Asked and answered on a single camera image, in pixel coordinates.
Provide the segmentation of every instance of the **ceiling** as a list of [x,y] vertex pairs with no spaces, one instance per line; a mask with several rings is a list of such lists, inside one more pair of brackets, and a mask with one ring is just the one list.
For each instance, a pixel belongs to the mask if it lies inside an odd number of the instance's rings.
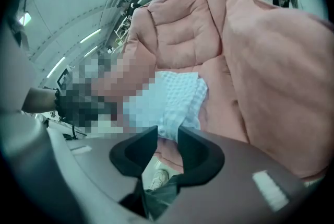
[[[37,72],[36,84],[44,86],[46,76],[58,61],[74,66],[95,46],[104,45],[120,18],[119,0],[27,0],[31,16],[25,25],[30,60]],[[80,41],[101,28],[101,31]]]

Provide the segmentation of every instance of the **fluorescent ceiling light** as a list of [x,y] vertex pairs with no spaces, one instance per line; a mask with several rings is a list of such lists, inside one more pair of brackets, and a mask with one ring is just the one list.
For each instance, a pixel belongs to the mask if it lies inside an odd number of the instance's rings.
[[31,20],[30,14],[25,13],[19,21],[23,26],[25,26],[28,22],[30,22],[30,20]]
[[96,30],[95,32],[93,32],[93,33],[90,34],[89,36],[86,36],[84,39],[82,39],[82,40],[80,41],[80,43],[81,43],[81,44],[84,43],[87,39],[89,39],[90,37],[92,37],[93,35],[97,34],[97,33],[100,32],[100,31],[101,31],[101,28],[98,29],[98,30]]
[[86,56],[91,53],[93,50],[95,50],[98,46],[94,47],[92,50],[90,50],[89,52],[87,52],[85,55],[84,55],[84,58],[86,58]]
[[56,68],[58,67],[58,65],[65,59],[65,57],[62,57],[62,59],[56,64],[55,67],[53,67],[53,69],[51,70],[51,72],[49,72],[49,74],[47,75],[46,78],[49,78],[51,76],[51,74],[56,70]]

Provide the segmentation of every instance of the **quilted pink fabric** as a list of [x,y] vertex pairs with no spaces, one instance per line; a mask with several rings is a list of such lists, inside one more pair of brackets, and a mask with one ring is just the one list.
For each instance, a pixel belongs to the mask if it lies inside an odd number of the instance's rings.
[[[124,59],[135,60],[128,76],[138,88],[154,70],[199,72],[208,86],[201,129],[250,143],[301,178],[333,157],[328,22],[263,0],[153,0],[135,10]],[[176,143],[160,139],[156,155],[183,171]]]

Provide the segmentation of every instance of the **shoe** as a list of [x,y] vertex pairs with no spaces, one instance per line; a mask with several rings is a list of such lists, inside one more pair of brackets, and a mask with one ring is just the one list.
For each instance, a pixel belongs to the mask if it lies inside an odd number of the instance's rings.
[[150,186],[150,190],[154,191],[157,188],[165,185],[169,180],[169,175],[166,170],[158,169],[157,172],[153,176],[153,180]]

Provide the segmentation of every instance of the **white sneaker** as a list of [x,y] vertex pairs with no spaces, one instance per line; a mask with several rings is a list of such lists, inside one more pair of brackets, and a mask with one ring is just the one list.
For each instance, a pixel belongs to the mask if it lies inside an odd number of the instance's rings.
[[153,180],[150,186],[150,190],[154,191],[157,188],[165,185],[169,180],[169,175],[166,170],[158,169],[157,172],[153,176]]

